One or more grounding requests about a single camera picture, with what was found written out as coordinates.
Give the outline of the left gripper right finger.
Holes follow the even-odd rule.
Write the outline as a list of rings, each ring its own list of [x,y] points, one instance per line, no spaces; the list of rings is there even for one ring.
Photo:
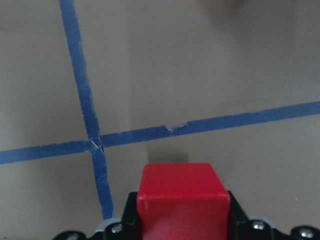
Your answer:
[[[263,220],[250,219],[231,191],[230,210],[227,225],[228,240],[274,240],[272,227]]]

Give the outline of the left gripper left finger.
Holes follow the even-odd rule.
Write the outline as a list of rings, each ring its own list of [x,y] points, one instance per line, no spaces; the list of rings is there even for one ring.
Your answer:
[[[137,192],[130,192],[119,222],[108,225],[103,232],[104,240],[139,240],[140,217],[137,211]]]

